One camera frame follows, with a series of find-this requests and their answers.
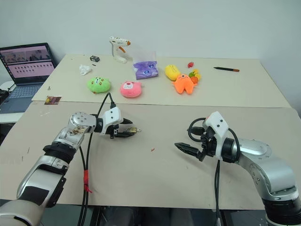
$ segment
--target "red cable tie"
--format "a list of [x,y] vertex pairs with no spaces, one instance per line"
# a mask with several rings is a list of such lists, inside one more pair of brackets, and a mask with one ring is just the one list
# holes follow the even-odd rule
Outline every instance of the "red cable tie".
[[87,169],[84,170],[84,190],[92,193],[92,191],[89,189],[89,172]]

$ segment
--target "small card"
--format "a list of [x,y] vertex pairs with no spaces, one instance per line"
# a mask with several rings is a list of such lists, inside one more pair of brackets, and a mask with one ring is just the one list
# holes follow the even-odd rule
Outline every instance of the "small card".
[[45,101],[45,104],[46,105],[57,105],[58,102],[60,102],[61,98],[62,97],[47,97],[46,101]]

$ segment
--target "small black box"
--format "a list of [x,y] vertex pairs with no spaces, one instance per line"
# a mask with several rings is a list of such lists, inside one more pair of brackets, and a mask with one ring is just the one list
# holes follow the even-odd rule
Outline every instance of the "small black box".
[[94,61],[94,62],[98,62],[100,61],[99,57],[98,56],[90,56],[90,60]]

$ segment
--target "plush toy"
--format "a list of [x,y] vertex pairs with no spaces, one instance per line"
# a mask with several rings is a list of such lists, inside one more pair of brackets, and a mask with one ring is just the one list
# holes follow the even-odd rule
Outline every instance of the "plush toy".
[[156,61],[145,61],[134,64],[137,79],[147,79],[158,76]]
[[193,88],[197,85],[193,83],[193,81],[190,79],[190,77],[186,74],[181,74],[178,76],[177,80],[173,82],[175,90],[177,90],[178,93],[183,93],[184,90],[188,94],[191,94],[193,92]]
[[137,97],[141,91],[141,82],[138,81],[126,81],[120,87],[120,92],[124,97]]
[[106,92],[111,88],[111,84],[108,79],[96,77],[87,82],[89,90],[93,93]]
[[167,65],[165,67],[165,75],[171,81],[175,81],[180,74],[181,74],[181,72],[179,71],[179,69],[175,65]]

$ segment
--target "white glue gun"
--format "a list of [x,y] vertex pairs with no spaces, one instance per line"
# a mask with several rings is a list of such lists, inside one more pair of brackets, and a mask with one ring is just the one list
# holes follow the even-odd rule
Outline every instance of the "white glue gun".
[[113,57],[115,58],[115,60],[125,64],[127,62],[127,59],[121,57],[119,55],[119,51],[121,50],[122,52],[125,53],[126,51],[122,48],[122,46],[129,46],[131,44],[131,42],[126,39],[121,39],[121,38],[116,38],[114,36],[111,36],[110,43],[112,44],[112,47],[113,47],[112,54],[113,54]]

